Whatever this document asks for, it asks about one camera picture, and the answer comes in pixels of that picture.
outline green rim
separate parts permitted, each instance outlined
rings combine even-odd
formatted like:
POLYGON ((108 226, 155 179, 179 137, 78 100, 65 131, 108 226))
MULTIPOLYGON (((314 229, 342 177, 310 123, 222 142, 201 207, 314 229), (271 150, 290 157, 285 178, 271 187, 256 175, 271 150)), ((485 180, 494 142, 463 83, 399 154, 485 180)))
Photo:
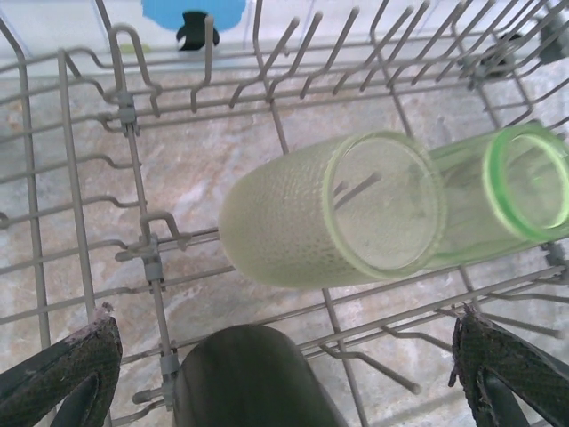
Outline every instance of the green rim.
POLYGON ((430 260, 430 258, 437 252, 441 239, 443 238, 444 229, 446 225, 446 202, 444 197, 443 181, 439 171, 432 163, 429 154, 421 147, 416 141, 407 138, 401 133, 396 132, 377 132, 367 133, 364 135, 356 135, 347 138, 334 152, 328 166, 325 170, 324 183, 322 188, 322 207, 324 211, 325 225, 328 233, 334 243, 336 249, 341 253, 344 259, 356 270, 364 273, 367 276, 377 279, 400 278, 410 276, 420 269, 422 269, 430 260), (390 139, 403 144, 407 149, 422 162, 425 170, 429 171, 429 178, 432 180, 434 193, 436 194, 436 205, 438 210, 437 226, 433 233, 430 245, 427 249, 418 256, 413 262, 409 263, 403 268, 393 270, 378 269, 368 262, 364 261, 357 253, 350 247, 346 239, 343 237, 340 226, 333 215, 333 178, 336 174, 338 164, 350 149, 355 147, 360 142, 368 141, 371 139, 390 139))
POLYGON ((538 124, 512 126, 499 132, 485 153, 483 183, 485 193, 501 223, 523 240, 536 243, 564 237, 569 232, 569 150, 555 134, 538 124), (506 170, 506 149, 515 139, 525 137, 549 157, 561 184, 562 202, 554 223, 549 227, 530 221, 512 203, 506 170))

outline wire rack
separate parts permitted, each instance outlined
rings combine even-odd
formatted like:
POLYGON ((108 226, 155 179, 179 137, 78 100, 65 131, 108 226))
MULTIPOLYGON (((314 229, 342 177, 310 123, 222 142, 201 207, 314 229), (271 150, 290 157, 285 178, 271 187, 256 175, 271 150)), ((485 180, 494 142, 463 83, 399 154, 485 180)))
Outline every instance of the wire rack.
MULTIPOLYGON (((169 325, 164 312, 163 294, 174 289, 204 278, 213 278, 230 273, 230 265, 213 270, 200 270, 183 277, 169 278, 164 274, 162 263, 165 252, 185 251, 191 246, 200 246, 215 242, 219 239, 216 228, 204 230, 182 231, 174 215, 163 210, 149 210, 145 196, 145 182, 141 172, 141 162, 137 149, 137 137, 152 128, 170 125, 186 125, 199 121, 227 120, 231 117, 242 117, 269 113, 274 121, 276 133, 283 153, 289 151, 289 143, 285 137, 282 124, 283 112, 288 109, 309 109, 321 107, 338 102, 376 100, 389 98, 397 110, 400 122, 410 136, 413 136, 412 125, 408 111, 405 109, 401 97, 410 93, 427 93, 429 91, 448 88, 467 87, 474 91, 484 105, 487 120, 494 128, 504 125, 513 125, 533 119, 533 113, 541 104, 548 101, 560 91, 566 90, 568 79, 540 96, 533 97, 525 88, 524 81, 531 78, 540 67, 538 61, 544 46, 554 42, 559 35, 567 30, 567 24, 558 28, 547 40, 536 43, 540 30, 548 25, 560 11, 569 5, 569 1, 560 2, 549 10, 545 18, 527 31, 524 35, 526 43, 520 48, 527 50, 523 58, 515 65, 500 65, 505 54, 499 58, 494 57, 494 69, 502 69, 503 76, 498 81, 511 82, 512 88, 519 94, 521 101, 497 104, 486 90, 485 79, 473 81, 471 76, 476 70, 482 54, 489 46, 501 46, 499 36, 514 34, 526 26, 538 13, 545 1, 528 1, 520 6, 520 2, 487 2, 477 3, 473 11, 471 0, 456 3, 448 16, 441 21, 439 29, 429 36, 418 35, 415 31, 419 23, 429 11, 427 2, 419 4, 414 10, 409 7, 403 9, 393 27, 385 34, 379 36, 376 28, 384 18, 386 8, 395 2, 382 1, 378 6, 377 14, 373 19, 369 31, 361 41, 350 39, 350 31, 354 27, 358 9, 354 8, 347 17, 343 30, 331 43, 320 44, 315 39, 318 25, 323 18, 322 13, 314 14, 309 23, 306 35, 296 44, 291 44, 299 20, 291 21, 282 37, 270 48, 260 41, 260 24, 263 14, 263 1, 257 0, 252 25, 252 49, 246 52, 216 52, 212 45, 213 21, 206 20, 206 44, 201 52, 187 56, 171 55, 168 59, 152 60, 144 52, 137 32, 124 24, 112 23, 109 19, 102 0, 96 4, 100 16, 108 32, 108 40, 112 62, 105 63, 98 55, 88 48, 74 48, 58 50, 54 54, 34 58, 26 58, 10 29, 0 20, 0 30, 8 43, 12 46, 17 60, 10 66, 0 69, 3 75, 16 70, 19 74, 19 89, 9 97, 0 100, 2 105, 9 105, 15 101, 21 104, 21 127, 3 135, 0 144, 18 142, 23 144, 25 151, 25 171, 5 175, 0 179, 0 185, 23 180, 28 185, 28 211, 20 215, 7 215, 0 213, 0 226, 7 230, 19 223, 28 223, 31 230, 32 254, 26 260, 9 263, 0 268, 0 276, 19 270, 33 269, 35 277, 36 307, 14 314, 0 317, 0 326, 25 318, 37 318, 42 348, 52 343, 50 330, 50 315, 57 310, 84 304, 87 316, 92 314, 101 299, 112 296, 125 295, 133 298, 137 294, 151 294, 156 307, 156 320, 160 334, 160 343, 137 353, 125 349, 122 364, 124 367, 136 361, 147 359, 148 363, 155 364, 162 376, 161 387, 152 390, 139 390, 132 396, 132 402, 143 405, 136 413, 120 417, 109 416, 107 425, 120 426, 132 423, 146 416, 150 411, 159 407, 172 408, 172 379, 180 366, 179 351, 191 348, 203 336, 180 339, 172 338, 169 325), (478 25, 486 19, 488 13, 494 13, 493 19, 483 30, 478 25), (134 55, 121 53, 119 36, 126 35, 132 43, 134 55), (100 79, 82 74, 77 58, 92 61, 92 64, 101 71, 110 72, 114 78, 113 87, 105 89, 100 79), (466 59, 474 59, 464 66, 466 59), (28 69, 45 63, 57 63, 58 79, 55 83, 30 89, 28 69), (228 63, 234 67, 249 72, 247 77, 237 80, 216 79, 217 69, 228 63), (158 83, 155 73, 164 66, 174 66, 180 69, 192 68, 194 82, 185 85, 165 85, 158 83), (134 73, 141 77, 141 88, 129 89, 128 75, 134 73), (94 88, 106 106, 100 112, 89 115, 74 115, 70 105, 70 89, 78 86, 94 88), (233 88, 232 94, 221 97, 206 97, 208 89, 233 88), (34 100, 47 93, 55 93, 60 98, 62 116, 49 124, 33 124, 32 108, 34 100), (164 102, 167 93, 180 94, 179 103, 164 102), (501 113, 515 112, 513 119, 505 122, 501 113), (122 134, 131 154, 131 161, 120 163, 104 152, 93 152, 87 155, 77 155, 74 143, 74 126, 85 122, 96 122, 109 134, 122 134), (67 159, 58 163, 37 165, 35 161, 34 139, 41 133, 52 130, 62 130, 65 142, 67 159), (109 168, 117 170, 132 170, 135 181, 137 200, 124 203, 109 194, 95 197, 82 197, 82 188, 78 168, 89 162, 100 160, 109 168), (36 179, 43 173, 67 169, 70 182, 71 202, 65 205, 54 205, 40 209, 36 179), (88 236, 88 227, 85 225, 84 209, 86 206, 107 202, 118 209, 138 210, 140 223, 140 239, 135 242, 120 239, 106 239, 91 241, 88 236), (40 221, 48 216, 70 211, 73 214, 76 231, 76 247, 69 247, 59 252, 47 253, 43 249, 40 221), (165 228, 157 228, 156 224, 162 222, 165 228), (128 262, 141 259, 144 266, 146 283, 139 286, 118 287, 95 292, 92 278, 92 252, 101 248, 110 247, 116 250, 116 262, 128 262), (48 303, 46 293, 46 279, 44 266, 65 257, 78 257, 81 277, 83 280, 83 294, 60 302, 48 303)), ((562 117, 555 123, 547 123, 549 128, 561 133, 569 117, 562 117)), ((447 269, 421 274, 417 277, 406 278, 394 283, 367 287, 365 290, 334 298, 329 290, 322 290, 323 302, 319 302, 296 310, 290 310, 270 318, 264 318, 258 323, 271 325, 278 321, 298 317, 306 313, 325 310, 328 313, 333 333, 319 336, 316 339, 300 343, 300 348, 308 359, 321 356, 331 356, 341 359, 348 378, 349 388, 353 394, 359 422, 369 426, 366 416, 365 404, 358 391, 358 379, 354 374, 352 359, 360 359, 367 365, 389 377, 412 393, 421 391, 419 384, 406 378, 405 375, 382 365, 373 356, 362 351, 351 351, 350 348, 371 340, 380 340, 385 337, 395 337, 400 340, 423 340, 439 349, 450 352, 449 339, 445 342, 430 334, 421 332, 406 332, 416 326, 427 324, 439 318, 452 316, 449 309, 454 304, 476 301, 485 304, 496 300, 543 300, 549 303, 567 303, 563 296, 544 293, 529 293, 538 286, 553 286, 567 284, 567 261, 562 247, 556 243, 549 243, 541 247, 542 255, 547 261, 547 267, 532 271, 524 276, 508 278, 500 283, 476 288, 469 275, 470 267, 447 269), (347 302, 362 301, 372 295, 386 293, 393 290, 404 292, 408 286, 422 280, 442 277, 451 272, 458 271, 463 292, 455 296, 442 298, 437 301, 420 305, 416 304, 410 310, 381 318, 378 316, 372 322, 350 328, 341 328, 338 307, 347 302)), ((518 320, 488 314, 493 320, 504 325, 515 326, 526 331, 545 334, 556 338, 562 337, 562 332, 544 326, 536 326, 527 319, 518 320)))

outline glass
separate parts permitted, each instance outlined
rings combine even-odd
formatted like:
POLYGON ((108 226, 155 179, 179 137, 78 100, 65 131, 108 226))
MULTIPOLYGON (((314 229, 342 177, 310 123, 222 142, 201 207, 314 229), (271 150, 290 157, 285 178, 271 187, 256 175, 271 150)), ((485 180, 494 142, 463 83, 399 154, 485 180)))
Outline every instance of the glass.
POLYGON ((569 153, 531 122, 429 152, 448 223, 428 268, 480 262, 569 235, 569 153))
POLYGON ((228 258, 274 286, 331 287, 420 270, 445 225, 441 180, 400 133, 335 138, 239 180, 220 212, 228 258))

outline dark green object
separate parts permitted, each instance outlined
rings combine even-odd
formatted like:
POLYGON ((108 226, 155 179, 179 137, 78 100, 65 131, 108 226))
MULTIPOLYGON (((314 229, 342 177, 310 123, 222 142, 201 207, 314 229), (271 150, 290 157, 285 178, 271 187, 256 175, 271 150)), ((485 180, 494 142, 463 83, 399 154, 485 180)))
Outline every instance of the dark green object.
POLYGON ((64 398, 52 427, 101 427, 123 347, 111 317, 96 320, 0 375, 0 427, 33 427, 64 398))
POLYGON ((348 427, 286 335, 233 326, 210 335, 181 365, 176 427, 348 427))
POLYGON ((516 393, 554 427, 569 426, 569 366, 467 307, 453 337, 455 367, 478 427, 525 427, 516 393))

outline blue object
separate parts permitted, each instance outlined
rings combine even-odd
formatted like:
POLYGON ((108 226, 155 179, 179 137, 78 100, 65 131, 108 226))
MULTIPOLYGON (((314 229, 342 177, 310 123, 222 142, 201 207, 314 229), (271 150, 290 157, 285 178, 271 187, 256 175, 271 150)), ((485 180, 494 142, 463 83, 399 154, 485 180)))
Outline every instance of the blue object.
POLYGON ((219 31, 227 31, 241 22, 245 6, 246 0, 142 0, 142 14, 164 29, 178 31, 184 12, 200 11, 213 16, 219 31))

